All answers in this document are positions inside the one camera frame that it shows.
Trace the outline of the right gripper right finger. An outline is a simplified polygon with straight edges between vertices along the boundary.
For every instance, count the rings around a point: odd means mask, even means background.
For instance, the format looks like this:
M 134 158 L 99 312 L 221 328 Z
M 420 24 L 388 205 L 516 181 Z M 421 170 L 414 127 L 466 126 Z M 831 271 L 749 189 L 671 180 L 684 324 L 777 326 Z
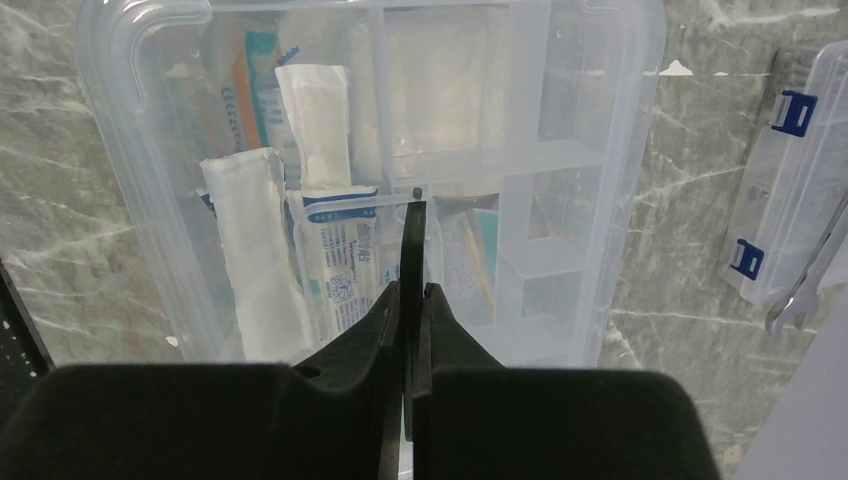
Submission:
M 436 284 L 405 292 L 418 479 L 716 479 L 693 400 L 654 371 L 508 368 Z

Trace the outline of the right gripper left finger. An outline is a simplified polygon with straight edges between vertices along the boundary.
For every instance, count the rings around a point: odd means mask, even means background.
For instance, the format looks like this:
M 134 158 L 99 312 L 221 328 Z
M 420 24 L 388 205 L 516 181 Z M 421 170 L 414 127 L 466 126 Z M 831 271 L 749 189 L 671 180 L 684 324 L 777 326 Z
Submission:
M 399 286 L 296 365 L 76 365 L 1 435 L 5 479 L 394 479 Z

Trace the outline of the blue printed sachet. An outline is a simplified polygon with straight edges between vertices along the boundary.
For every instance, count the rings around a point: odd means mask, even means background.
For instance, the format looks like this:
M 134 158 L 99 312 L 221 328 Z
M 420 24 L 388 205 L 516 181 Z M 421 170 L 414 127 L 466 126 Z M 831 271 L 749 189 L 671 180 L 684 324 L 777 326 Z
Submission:
M 347 186 L 286 193 L 323 342 L 362 319 L 382 292 L 378 192 L 377 186 Z

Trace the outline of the teal carded blister pack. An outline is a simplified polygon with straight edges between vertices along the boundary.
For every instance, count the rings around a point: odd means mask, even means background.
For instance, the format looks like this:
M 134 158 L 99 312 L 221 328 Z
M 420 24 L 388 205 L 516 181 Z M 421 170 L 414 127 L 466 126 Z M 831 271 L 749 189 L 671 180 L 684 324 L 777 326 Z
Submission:
M 466 326 L 493 322 L 498 212 L 469 204 L 441 203 L 443 287 Z

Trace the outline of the teal striped packet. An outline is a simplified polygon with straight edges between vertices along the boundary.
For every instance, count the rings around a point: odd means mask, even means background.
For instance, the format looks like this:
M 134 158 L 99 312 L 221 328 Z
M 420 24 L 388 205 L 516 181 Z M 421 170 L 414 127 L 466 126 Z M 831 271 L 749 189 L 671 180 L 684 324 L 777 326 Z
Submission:
M 275 69 L 299 56 L 280 47 L 277 34 L 221 25 L 211 33 L 209 88 L 223 128 L 223 154 L 271 147 L 297 165 L 299 149 L 289 124 Z

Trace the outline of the white sachet top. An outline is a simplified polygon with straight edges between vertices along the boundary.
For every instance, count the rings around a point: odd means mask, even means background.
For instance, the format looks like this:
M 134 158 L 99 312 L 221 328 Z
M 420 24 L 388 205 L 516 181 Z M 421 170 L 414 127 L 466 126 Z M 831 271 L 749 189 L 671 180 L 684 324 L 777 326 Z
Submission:
M 350 186 L 348 69 L 290 64 L 277 67 L 275 75 L 300 153 L 301 186 Z

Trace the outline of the clear divided organizer tray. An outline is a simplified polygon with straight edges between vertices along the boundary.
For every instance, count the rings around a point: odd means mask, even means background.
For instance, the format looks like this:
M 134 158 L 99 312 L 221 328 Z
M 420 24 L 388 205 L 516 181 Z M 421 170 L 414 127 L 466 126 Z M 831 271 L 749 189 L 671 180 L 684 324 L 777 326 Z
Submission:
M 399 276 L 415 192 L 427 205 L 424 277 L 447 299 L 439 205 L 493 209 L 493 322 L 466 326 L 451 308 L 456 319 L 507 365 L 594 366 L 639 71 L 664 20 L 658 1 L 367 1 L 284 12 L 279 45 L 300 48 L 285 65 L 348 69 L 350 186 L 379 188 L 381 289 Z

